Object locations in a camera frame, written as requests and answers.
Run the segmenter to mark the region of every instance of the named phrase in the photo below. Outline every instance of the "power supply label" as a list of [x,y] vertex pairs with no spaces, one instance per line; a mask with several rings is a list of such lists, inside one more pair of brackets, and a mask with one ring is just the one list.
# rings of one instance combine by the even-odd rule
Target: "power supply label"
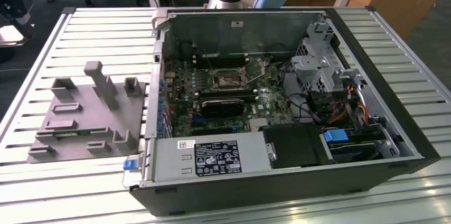
[[236,141],[194,144],[196,175],[224,175],[241,172]]

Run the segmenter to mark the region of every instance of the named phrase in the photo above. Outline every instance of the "blue latch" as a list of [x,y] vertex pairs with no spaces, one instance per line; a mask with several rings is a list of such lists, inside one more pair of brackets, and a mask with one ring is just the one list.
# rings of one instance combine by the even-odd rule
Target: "blue latch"
[[327,142],[348,141],[345,131],[343,129],[332,129],[323,133]]
[[124,161],[124,170],[137,170],[138,168],[138,160],[137,159],[126,159]]

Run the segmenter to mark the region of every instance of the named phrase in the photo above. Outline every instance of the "metal slatted table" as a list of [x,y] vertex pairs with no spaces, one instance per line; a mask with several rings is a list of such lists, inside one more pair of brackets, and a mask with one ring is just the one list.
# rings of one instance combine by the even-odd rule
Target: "metal slatted table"
[[[88,84],[82,65],[100,60],[113,82],[129,76],[148,82],[152,12],[145,8],[80,8],[61,15],[0,124],[1,223],[449,221],[451,94],[379,14],[364,8],[337,8],[337,12],[443,158],[421,171],[397,176],[363,193],[156,218],[122,187],[125,157],[26,164],[28,148],[53,97],[54,77]],[[353,66],[344,49],[343,54]]]

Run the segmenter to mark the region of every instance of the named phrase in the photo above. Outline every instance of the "motherboard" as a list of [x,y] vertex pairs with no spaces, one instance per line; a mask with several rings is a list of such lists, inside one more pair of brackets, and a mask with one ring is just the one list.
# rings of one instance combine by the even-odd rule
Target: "motherboard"
[[254,132],[293,122],[280,63],[269,60],[264,54],[165,60],[172,137]]

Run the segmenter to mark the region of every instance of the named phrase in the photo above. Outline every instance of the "gray 3d printed part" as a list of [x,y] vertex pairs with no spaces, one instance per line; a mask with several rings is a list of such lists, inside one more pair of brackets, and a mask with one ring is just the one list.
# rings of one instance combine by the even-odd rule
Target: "gray 3d printed part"
[[29,163],[136,153],[145,84],[136,78],[112,84],[101,67],[98,61],[84,67],[94,85],[76,86],[69,78],[54,80],[54,98],[28,152]]

